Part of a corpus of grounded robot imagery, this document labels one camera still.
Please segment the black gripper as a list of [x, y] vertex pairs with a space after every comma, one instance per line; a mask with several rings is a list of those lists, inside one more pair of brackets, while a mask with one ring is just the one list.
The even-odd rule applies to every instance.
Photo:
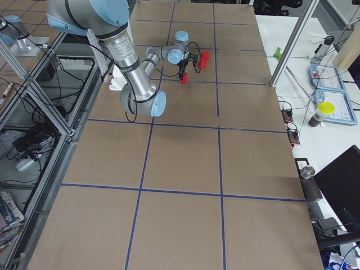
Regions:
[[188, 56], [181, 60], [177, 65], [179, 66], [179, 80], [184, 80], [185, 78], [185, 70], [186, 66], [189, 62], [192, 62], [192, 66], [196, 70], [197, 62], [198, 62], [198, 55], [195, 55], [193, 53], [189, 53]]

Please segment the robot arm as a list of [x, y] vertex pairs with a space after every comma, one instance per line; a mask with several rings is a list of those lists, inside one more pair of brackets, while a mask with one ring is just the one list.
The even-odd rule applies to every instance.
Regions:
[[15, 56], [35, 57], [50, 38], [32, 36], [18, 16], [10, 15], [1, 19], [1, 41]]
[[164, 91], [150, 82], [161, 60], [178, 65], [183, 79], [188, 62], [197, 65], [199, 55], [192, 54], [188, 32], [178, 31], [171, 46], [149, 47], [141, 61], [127, 32], [129, 6], [127, 1], [49, 1], [48, 24], [62, 32], [86, 35], [92, 30], [103, 41], [115, 65], [126, 80], [120, 93], [124, 110], [134, 115], [158, 117], [167, 104]]

